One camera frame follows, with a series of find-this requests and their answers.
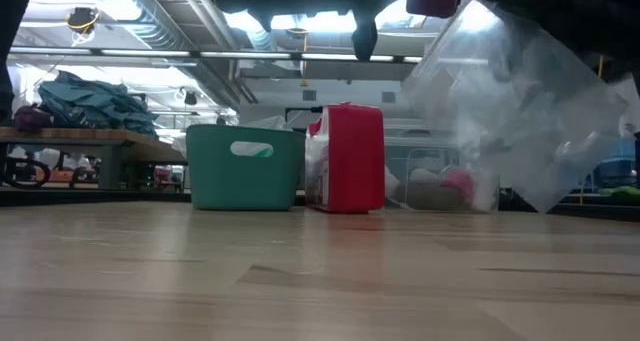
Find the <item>teal cloth pile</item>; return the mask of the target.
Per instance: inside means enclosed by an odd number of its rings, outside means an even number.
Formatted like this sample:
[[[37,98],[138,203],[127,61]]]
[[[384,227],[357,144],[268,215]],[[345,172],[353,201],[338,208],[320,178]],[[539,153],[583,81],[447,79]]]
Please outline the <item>teal cloth pile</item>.
[[[157,136],[157,115],[140,97],[128,93],[125,85],[84,80],[60,71],[38,89],[39,108],[53,116],[58,128],[126,130],[152,138]]]

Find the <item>blue tarp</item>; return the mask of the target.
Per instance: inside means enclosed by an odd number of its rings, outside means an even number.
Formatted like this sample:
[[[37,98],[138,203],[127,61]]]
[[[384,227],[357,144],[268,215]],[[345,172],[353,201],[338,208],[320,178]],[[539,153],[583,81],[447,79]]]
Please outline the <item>blue tarp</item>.
[[[636,143],[620,141],[613,153],[605,158],[594,171],[597,188],[616,188],[637,184]]]

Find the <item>green object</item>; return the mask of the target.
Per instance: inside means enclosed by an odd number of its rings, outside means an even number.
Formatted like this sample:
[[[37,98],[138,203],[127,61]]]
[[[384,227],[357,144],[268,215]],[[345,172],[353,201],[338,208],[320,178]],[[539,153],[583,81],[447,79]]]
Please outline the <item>green object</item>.
[[[640,207],[640,188],[633,186],[617,186],[598,190],[606,204],[618,206]]]

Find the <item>red first aid kit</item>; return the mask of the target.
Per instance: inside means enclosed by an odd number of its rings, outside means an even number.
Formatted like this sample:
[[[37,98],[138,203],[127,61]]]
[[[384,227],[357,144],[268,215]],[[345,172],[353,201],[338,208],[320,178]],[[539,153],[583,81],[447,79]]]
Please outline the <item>red first aid kit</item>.
[[[306,133],[306,205],[360,214],[382,208],[384,200],[382,111],[351,103],[325,106]]]

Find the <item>clear plastic storage container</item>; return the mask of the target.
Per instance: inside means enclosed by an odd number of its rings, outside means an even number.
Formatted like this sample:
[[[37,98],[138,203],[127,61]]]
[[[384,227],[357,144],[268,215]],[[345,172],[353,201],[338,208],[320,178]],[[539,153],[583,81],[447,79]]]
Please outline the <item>clear plastic storage container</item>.
[[[460,151],[455,136],[447,130],[429,129],[418,119],[384,120],[385,205],[409,211],[490,213],[476,211],[458,192],[440,185],[453,169],[474,176],[491,173]],[[439,183],[410,183],[415,168],[423,168],[440,177]]]

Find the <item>clear plastic zip bag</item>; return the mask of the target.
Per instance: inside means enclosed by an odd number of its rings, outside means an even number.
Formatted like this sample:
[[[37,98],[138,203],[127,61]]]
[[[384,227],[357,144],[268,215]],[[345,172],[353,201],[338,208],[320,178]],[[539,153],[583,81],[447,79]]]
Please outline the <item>clear plastic zip bag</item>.
[[[470,1],[402,86],[430,129],[540,213],[621,139],[629,104],[541,27]]]

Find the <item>empty clear zip bag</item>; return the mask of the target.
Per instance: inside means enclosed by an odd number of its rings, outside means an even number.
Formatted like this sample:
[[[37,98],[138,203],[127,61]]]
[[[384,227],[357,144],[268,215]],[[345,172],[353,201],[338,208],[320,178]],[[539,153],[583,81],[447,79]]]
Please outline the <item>empty clear zip bag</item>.
[[[292,131],[292,127],[287,123],[282,115],[251,121],[246,123],[245,126],[251,128]]]

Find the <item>red bandage roll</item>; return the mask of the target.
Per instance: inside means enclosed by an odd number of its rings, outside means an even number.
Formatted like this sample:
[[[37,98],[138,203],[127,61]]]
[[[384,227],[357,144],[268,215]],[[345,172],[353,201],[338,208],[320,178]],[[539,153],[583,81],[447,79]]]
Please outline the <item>red bandage roll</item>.
[[[455,189],[459,198],[464,202],[471,202],[474,195],[474,179],[471,174],[465,170],[453,169],[446,173],[440,183],[442,187]]]

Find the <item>LED light bar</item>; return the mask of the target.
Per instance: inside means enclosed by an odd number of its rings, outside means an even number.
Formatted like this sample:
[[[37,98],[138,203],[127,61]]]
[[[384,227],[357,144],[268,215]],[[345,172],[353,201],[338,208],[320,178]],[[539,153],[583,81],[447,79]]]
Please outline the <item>LED light bar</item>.
[[[359,62],[359,59],[352,54],[309,52],[189,51],[12,46],[10,48],[10,53],[16,55],[135,57],[194,60],[225,59],[262,61]]]

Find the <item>teal plastic bin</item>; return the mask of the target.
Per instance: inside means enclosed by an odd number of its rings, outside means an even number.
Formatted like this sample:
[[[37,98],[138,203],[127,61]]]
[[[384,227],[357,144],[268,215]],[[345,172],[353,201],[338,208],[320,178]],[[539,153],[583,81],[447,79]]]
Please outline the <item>teal plastic bin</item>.
[[[273,148],[267,157],[237,155],[236,142]],[[200,210],[287,211],[304,166],[305,136],[288,130],[192,125],[186,130],[191,201]]]

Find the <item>wooden workbench with grey legs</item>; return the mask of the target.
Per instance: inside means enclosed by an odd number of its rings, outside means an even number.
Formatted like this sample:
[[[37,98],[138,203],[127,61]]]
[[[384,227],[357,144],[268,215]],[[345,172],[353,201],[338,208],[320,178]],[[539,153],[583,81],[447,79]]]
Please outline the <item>wooden workbench with grey legs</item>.
[[[169,144],[127,130],[43,128],[28,133],[0,127],[0,145],[8,144],[45,146],[99,158],[98,188],[103,190],[120,189],[124,176],[132,188],[136,167],[143,164],[187,165],[186,158]]]

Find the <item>maroon bag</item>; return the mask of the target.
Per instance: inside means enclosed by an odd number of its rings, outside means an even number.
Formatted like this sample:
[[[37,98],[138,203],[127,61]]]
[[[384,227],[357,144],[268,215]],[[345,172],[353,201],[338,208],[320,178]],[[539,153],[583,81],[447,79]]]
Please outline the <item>maroon bag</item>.
[[[53,116],[37,104],[20,107],[13,116],[13,126],[20,132],[34,133],[53,126]]]

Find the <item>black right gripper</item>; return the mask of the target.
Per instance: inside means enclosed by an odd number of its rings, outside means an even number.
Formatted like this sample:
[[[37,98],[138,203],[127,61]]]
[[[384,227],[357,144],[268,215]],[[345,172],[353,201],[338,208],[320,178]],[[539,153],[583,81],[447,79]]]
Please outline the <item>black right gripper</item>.
[[[484,0],[519,17],[541,22],[547,32],[576,53],[606,54],[597,0]]]

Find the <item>white bandage roll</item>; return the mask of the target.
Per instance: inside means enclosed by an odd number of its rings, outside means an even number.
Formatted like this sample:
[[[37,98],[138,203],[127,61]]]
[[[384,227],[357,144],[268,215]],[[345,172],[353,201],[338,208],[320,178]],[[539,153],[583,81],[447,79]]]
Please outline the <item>white bandage roll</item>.
[[[423,168],[415,168],[409,175],[410,183],[439,183],[440,177]]]
[[[499,199],[499,178],[487,172],[474,176],[472,207],[480,212],[492,212],[497,208]]]

